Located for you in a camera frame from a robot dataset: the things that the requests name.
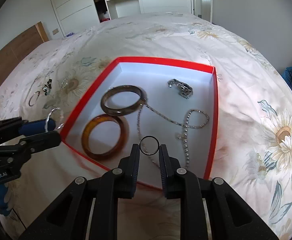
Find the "wooden headboard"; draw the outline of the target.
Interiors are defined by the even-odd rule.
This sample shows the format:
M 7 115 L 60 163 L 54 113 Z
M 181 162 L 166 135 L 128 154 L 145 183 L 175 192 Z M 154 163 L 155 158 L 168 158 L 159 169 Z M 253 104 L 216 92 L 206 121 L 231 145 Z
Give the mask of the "wooden headboard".
M 47 41 L 43 23 L 38 22 L 5 45 L 0 50 L 0 86 L 27 55 Z

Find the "wall socket plate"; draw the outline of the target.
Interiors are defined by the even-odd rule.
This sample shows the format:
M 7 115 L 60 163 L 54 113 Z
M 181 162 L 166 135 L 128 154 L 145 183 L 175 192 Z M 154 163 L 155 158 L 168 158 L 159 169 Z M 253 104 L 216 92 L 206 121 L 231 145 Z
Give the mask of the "wall socket plate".
M 54 29 L 54 30 L 52 31 L 52 34 L 55 35 L 55 34 L 57 34 L 58 32 L 59 32 L 59 29 Z

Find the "thin grey metal bangle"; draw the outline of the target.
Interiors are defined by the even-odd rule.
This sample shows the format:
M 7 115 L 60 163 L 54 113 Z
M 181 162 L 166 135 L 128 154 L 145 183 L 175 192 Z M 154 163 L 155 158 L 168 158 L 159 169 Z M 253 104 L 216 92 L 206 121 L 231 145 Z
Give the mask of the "thin grey metal bangle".
M 38 90 L 30 97 L 30 99 L 28 101 L 29 107 L 33 107 L 36 104 L 40 94 L 41 94 L 41 92 Z

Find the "dark olive bangle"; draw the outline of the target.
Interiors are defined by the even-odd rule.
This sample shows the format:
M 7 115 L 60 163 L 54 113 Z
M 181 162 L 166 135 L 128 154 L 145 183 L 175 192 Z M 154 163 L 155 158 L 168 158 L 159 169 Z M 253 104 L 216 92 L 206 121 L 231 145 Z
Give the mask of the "dark olive bangle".
M 122 85 L 108 90 L 100 101 L 101 109 L 111 116 L 124 116 L 139 110 L 146 102 L 146 94 L 133 85 Z

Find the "small blue item on bed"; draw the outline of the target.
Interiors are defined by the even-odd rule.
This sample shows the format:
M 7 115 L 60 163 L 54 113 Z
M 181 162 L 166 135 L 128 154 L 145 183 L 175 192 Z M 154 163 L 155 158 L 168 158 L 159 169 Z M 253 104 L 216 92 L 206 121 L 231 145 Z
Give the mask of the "small blue item on bed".
M 74 33 L 73 33 L 73 32 L 71 32 L 71 33 L 68 33 L 68 34 L 66 35 L 66 37 L 70 37 L 70 36 L 72 36 L 72 35 L 74 35 Z

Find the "floral white bed sheet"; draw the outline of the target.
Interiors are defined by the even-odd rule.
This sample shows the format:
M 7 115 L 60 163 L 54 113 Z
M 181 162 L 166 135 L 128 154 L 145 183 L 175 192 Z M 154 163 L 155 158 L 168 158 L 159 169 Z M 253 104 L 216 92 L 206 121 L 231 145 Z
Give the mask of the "floral white bed sheet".
M 128 139 L 109 159 L 81 146 L 107 90 L 133 85 L 147 105 L 124 116 Z M 142 14 L 46 42 L 0 86 L 0 120 L 64 115 L 64 142 L 35 154 L 9 184 L 0 221 L 17 239 L 78 176 L 118 165 L 132 144 L 158 142 L 201 178 L 223 178 L 273 230 L 292 239 L 292 90 L 243 38 L 193 15 Z

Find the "red shallow cardboard box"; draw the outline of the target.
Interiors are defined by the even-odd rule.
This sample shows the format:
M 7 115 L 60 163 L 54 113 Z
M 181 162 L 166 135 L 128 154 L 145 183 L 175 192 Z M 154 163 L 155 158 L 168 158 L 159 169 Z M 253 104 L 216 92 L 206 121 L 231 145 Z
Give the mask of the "red shallow cardboard box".
M 123 116 L 128 139 L 121 153 L 106 160 L 93 160 L 81 145 L 86 124 L 103 113 L 102 96 L 113 87 L 133 85 L 145 92 L 147 105 Z M 98 176 L 115 168 L 129 155 L 133 144 L 142 142 L 138 181 L 160 188 L 156 146 L 165 144 L 171 157 L 200 178 L 210 176 L 217 139 L 217 74 L 205 64 L 154 57 L 119 57 L 70 101 L 72 107 L 61 136 L 65 164 L 71 176 Z

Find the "red item in wardrobe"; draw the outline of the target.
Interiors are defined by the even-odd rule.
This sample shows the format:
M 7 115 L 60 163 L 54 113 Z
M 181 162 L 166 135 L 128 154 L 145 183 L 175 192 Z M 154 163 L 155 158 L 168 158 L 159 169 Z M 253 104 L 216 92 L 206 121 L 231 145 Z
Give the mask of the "red item in wardrobe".
M 102 18 L 100 21 L 101 21 L 101 22 L 110 21 L 110 18 Z

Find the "amber resin bangle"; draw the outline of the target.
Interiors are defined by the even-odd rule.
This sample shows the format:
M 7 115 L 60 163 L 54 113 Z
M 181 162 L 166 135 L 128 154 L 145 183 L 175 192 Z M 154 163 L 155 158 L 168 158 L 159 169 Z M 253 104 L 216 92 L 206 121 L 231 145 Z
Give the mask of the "amber resin bangle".
M 81 135 L 81 145 L 89 158 L 106 160 L 121 153 L 128 134 L 124 119 L 102 114 L 86 124 Z

